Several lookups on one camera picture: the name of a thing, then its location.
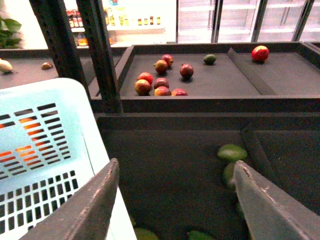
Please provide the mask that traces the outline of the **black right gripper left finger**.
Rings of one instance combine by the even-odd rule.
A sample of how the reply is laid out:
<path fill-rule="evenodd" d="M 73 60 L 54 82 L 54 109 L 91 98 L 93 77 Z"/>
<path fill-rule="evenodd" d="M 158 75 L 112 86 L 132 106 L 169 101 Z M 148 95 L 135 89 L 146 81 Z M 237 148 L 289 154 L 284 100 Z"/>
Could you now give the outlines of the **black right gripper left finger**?
<path fill-rule="evenodd" d="M 60 208 L 28 231 L 22 240 L 103 240 L 116 201 L 120 167 L 112 158 Z"/>

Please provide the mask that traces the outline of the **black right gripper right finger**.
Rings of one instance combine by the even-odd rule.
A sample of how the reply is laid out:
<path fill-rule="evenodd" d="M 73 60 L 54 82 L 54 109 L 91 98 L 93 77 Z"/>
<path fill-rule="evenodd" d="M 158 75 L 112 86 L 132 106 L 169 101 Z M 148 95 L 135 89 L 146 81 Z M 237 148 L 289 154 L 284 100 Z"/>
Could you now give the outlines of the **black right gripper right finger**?
<path fill-rule="evenodd" d="M 236 193 L 254 240 L 318 240 L 320 217 L 243 161 L 234 165 Z"/>

